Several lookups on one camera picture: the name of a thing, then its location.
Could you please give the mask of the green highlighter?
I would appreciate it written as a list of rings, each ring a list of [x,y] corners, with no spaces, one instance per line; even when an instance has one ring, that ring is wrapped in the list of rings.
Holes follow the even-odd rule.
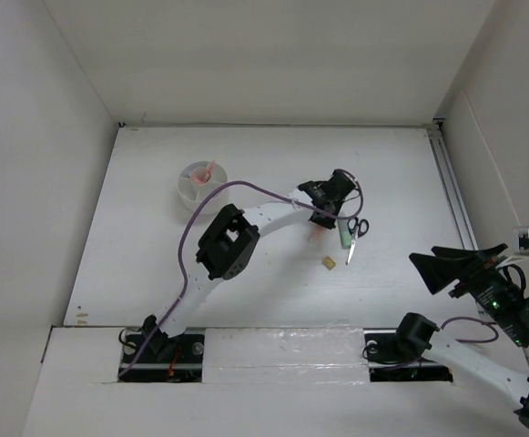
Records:
[[[349,249],[351,246],[351,234],[349,232],[348,220],[340,218],[337,221],[338,231],[342,249]]]

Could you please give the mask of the red and white pen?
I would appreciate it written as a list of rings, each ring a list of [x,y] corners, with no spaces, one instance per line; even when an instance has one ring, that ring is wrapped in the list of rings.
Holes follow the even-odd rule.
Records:
[[[216,164],[216,161],[215,159],[212,160],[209,165],[207,166],[206,168],[206,172],[205,172],[205,175],[204,175],[204,179],[203,179],[203,182],[204,183],[207,183],[209,182],[210,178],[211,178],[211,175],[212,175],[212,172],[213,172],[213,168],[215,167],[215,164]]]

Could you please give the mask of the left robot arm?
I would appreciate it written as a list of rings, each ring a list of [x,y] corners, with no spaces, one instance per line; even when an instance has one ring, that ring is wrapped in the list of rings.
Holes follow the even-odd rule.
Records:
[[[212,199],[232,187],[250,188],[271,201],[246,209],[232,203],[222,207],[199,238],[194,268],[187,271],[183,249],[192,225]],[[192,214],[179,241],[182,290],[161,318],[149,316],[144,320],[140,329],[143,342],[137,355],[146,352],[156,361],[169,359],[194,312],[220,283],[235,279],[243,272],[262,238],[305,221],[334,229],[340,220],[357,219],[363,203],[361,184],[350,172],[340,168],[335,169],[329,179],[306,181],[287,195],[242,180],[216,188]]]

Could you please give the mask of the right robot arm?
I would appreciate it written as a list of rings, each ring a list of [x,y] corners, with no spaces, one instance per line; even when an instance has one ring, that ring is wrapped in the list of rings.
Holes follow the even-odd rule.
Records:
[[[499,244],[490,249],[465,250],[434,246],[429,255],[413,253],[409,259],[431,294],[448,290],[458,299],[471,296],[504,335],[519,348],[529,347],[529,296],[523,283],[509,276],[529,249],[514,254]],[[494,361],[455,339],[425,316],[407,313],[393,335],[400,361],[425,358],[461,371],[503,394],[519,422],[529,430],[529,375]]]

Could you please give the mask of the orange pink highlighter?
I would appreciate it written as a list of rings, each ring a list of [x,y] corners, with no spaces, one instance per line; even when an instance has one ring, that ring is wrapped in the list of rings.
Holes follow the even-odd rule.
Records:
[[[308,238],[309,243],[317,244],[321,242],[326,229],[324,227],[321,227],[319,225],[313,224],[310,229],[310,235]]]

